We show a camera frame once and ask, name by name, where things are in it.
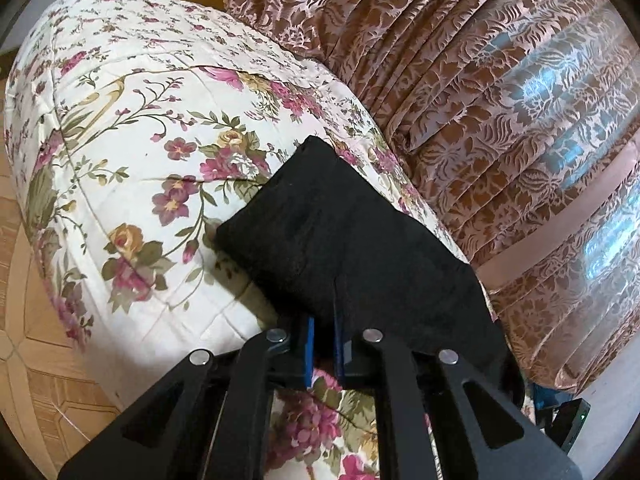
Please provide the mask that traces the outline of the black embroidered pants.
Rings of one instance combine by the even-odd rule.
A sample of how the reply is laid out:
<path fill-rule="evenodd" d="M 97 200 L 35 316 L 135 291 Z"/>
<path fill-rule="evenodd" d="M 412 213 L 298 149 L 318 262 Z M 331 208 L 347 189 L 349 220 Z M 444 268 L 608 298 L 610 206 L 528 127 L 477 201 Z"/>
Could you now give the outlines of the black embroidered pants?
<path fill-rule="evenodd" d="M 520 369 L 471 266 L 321 139 L 306 139 L 215 240 L 280 323 L 314 320 L 321 361 L 335 356 L 336 328 L 376 328 L 414 351 L 459 352 L 523 403 Z"/>

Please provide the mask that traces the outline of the blue cloth behind bed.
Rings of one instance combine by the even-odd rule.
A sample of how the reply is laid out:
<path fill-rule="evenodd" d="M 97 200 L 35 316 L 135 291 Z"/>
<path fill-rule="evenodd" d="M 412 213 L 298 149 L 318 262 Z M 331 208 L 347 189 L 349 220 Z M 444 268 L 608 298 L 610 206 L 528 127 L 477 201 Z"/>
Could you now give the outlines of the blue cloth behind bed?
<path fill-rule="evenodd" d="M 574 399 L 574 394 L 571 392 L 543 387 L 534 382 L 530 384 L 530 388 L 532 388 L 532 398 L 536 410 L 555 408 Z"/>

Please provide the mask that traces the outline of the black device green light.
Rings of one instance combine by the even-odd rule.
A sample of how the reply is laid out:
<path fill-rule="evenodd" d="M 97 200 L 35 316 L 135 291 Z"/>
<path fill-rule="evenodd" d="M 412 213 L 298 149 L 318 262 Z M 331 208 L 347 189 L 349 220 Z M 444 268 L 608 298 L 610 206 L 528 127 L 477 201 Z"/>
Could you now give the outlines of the black device green light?
<path fill-rule="evenodd" d="M 591 405 L 584 399 L 564 402 L 549 412 L 544 433 L 567 454 L 582 431 L 590 410 Z"/>

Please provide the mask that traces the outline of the floral quilt bedspread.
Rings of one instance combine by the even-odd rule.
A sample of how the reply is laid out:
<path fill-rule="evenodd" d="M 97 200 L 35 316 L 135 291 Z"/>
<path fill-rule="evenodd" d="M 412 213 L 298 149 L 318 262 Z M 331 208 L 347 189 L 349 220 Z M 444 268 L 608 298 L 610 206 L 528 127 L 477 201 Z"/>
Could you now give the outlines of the floral quilt bedspread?
<path fill-rule="evenodd" d="M 213 237 L 308 136 L 457 250 L 349 88 L 207 6 L 56 0 L 18 52 L 4 120 L 44 288 L 119 406 L 186 352 L 276 322 Z"/>

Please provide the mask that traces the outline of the pink brown floral curtain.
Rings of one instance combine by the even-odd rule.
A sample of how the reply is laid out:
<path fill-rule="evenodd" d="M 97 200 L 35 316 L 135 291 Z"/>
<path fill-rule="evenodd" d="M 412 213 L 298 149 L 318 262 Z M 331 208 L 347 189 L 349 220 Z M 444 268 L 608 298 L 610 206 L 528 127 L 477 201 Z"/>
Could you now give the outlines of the pink brown floral curtain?
<path fill-rule="evenodd" d="M 612 0 L 224 0 L 368 110 L 518 365 L 582 391 L 639 329 L 639 45 Z"/>

